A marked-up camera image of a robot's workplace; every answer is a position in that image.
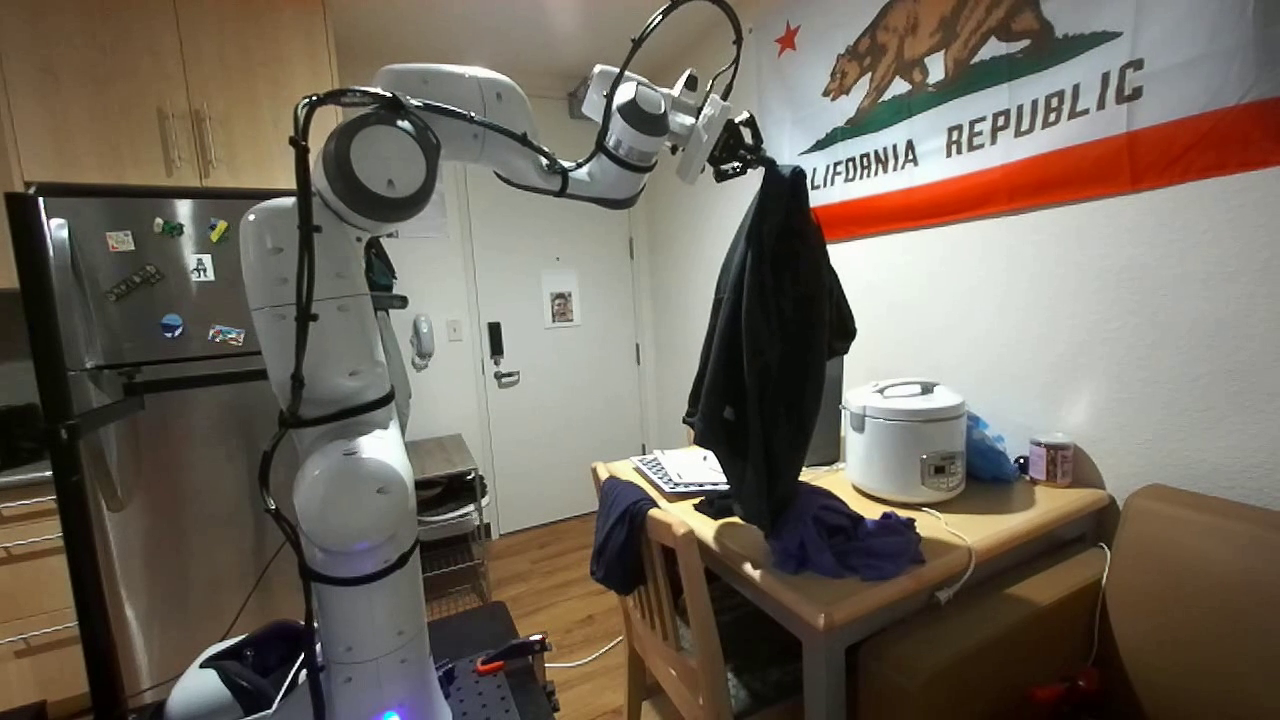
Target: rice cooker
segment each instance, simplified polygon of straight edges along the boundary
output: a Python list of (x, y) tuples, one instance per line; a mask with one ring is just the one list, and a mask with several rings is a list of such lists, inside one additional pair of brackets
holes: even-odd
[(941, 380), (859, 383), (849, 397), (849, 475), (887, 505), (964, 490), (964, 397)]

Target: stainless steel refrigerator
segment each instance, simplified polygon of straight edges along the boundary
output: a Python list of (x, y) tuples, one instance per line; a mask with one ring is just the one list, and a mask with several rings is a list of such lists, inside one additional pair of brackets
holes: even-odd
[(257, 479), (276, 433), (239, 293), (257, 198), (8, 195), (95, 714), (156, 707), (211, 641), (300, 615)]

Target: hanging jacket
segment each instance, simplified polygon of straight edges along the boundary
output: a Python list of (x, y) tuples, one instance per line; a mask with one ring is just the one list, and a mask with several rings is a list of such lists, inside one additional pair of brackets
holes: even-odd
[(806, 217), (802, 168), (765, 160), (721, 265), (683, 422), (721, 456), (736, 510), (769, 534), (796, 498), (823, 362), (851, 341), (854, 319)]

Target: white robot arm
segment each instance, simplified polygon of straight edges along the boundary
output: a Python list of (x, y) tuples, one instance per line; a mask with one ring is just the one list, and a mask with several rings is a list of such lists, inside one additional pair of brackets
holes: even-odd
[[(723, 0), (716, 7), (740, 45), (732, 7)], [(691, 178), (721, 135), (740, 139), (745, 125), (726, 118), (726, 89), (698, 91), (691, 71), (659, 89), (627, 67), (594, 67), (585, 116), (601, 131), (590, 155), (574, 163), (531, 142), (523, 91), (488, 67), (391, 63), (372, 89), (335, 89), (300, 103), (293, 135), (300, 187), (245, 217), (239, 254), (282, 414), (279, 438), (287, 437), (300, 459), (287, 505), (273, 498), (273, 456), (263, 459), (263, 498), (300, 556), (302, 629), (317, 629), (317, 641), (302, 644), (293, 671), (273, 667), (276, 696), (245, 678), (239, 655), (263, 655), (245, 649), (251, 641), (215, 644), (169, 696), (171, 720), (453, 714), (423, 630), (414, 490), (363, 278), (363, 242), (423, 211), (438, 160), (485, 163), (519, 190), (631, 206), (659, 151), (671, 147), (678, 177)], [(351, 116), (320, 151), (306, 151), (306, 116), (320, 103)]]

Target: folded clothes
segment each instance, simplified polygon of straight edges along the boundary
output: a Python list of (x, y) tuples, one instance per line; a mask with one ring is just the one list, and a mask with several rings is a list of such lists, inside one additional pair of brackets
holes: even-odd
[(887, 578), (923, 562), (915, 518), (864, 518), (838, 497), (799, 484), (796, 505), (769, 534), (780, 571)]

